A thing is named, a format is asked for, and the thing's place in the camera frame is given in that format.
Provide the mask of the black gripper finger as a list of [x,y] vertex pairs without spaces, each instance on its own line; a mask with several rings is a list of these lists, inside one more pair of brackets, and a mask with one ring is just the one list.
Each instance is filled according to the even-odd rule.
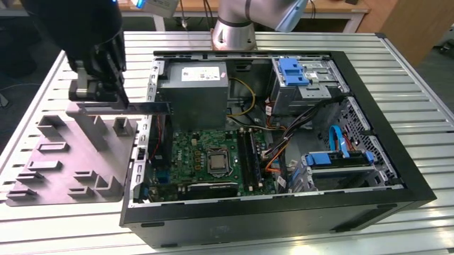
[[99,45],[96,61],[99,64],[98,101],[111,103],[114,109],[126,109],[130,101],[124,89],[127,70],[124,33],[119,32],[112,39]]
[[99,64],[96,61],[99,46],[88,53],[88,55],[76,59],[68,57],[68,63],[72,71],[78,74],[76,80],[71,82],[70,87],[70,100],[71,101],[98,101],[98,96],[100,96],[99,89]]

